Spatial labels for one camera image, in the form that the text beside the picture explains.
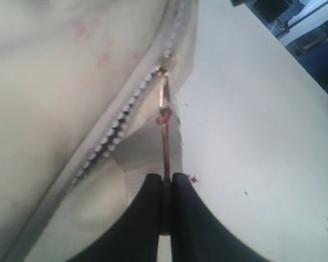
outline zipper teeth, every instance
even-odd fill
[[[164,52],[162,53],[164,58],[168,58],[173,52],[173,43],[176,39],[178,29],[183,18],[186,1],[187,0],[182,0],[179,5],[173,25],[173,32],[171,33],[168,42],[165,44]],[[112,128],[107,132],[105,137],[101,139],[100,143],[95,147],[92,154],[82,165],[81,169],[77,172],[76,176],[72,180],[68,190],[69,192],[71,192],[79,184],[79,182],[82,181],[90,173],[91,168],[99,159],[108,158],[115,150],[117,144],[119,144],[125,136],[128,125],[131,122],[131,116],[135,111],[134,105],[136,104],[143,91],[149,86],[154,74],[156,74],[159,70],[160,66],[156,66],[151,73],[146,75],[142,83],[134,92],[133,96],[129,99],[128,103],[122,108],[122,111],[119,113],[117,119],[113,122]]]

